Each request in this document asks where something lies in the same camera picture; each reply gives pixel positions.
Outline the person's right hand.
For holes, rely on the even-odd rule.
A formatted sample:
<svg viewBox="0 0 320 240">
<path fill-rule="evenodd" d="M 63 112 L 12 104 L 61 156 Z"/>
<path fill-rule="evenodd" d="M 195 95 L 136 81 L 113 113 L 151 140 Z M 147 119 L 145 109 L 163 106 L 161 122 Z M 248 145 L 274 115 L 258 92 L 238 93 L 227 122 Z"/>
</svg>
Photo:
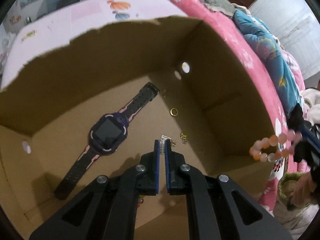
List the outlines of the person's right hand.
<svg viewBox="0 0 320 240">
<path fill-rule="evenodd" d="M 308 204 L 312 200 L 311 194 L 314 193 L 316 187 L 317 185 L 313 181 L 311 173 L 304 173 L 295 185 L 291 204 L 295 207 Z"/>
</svg>

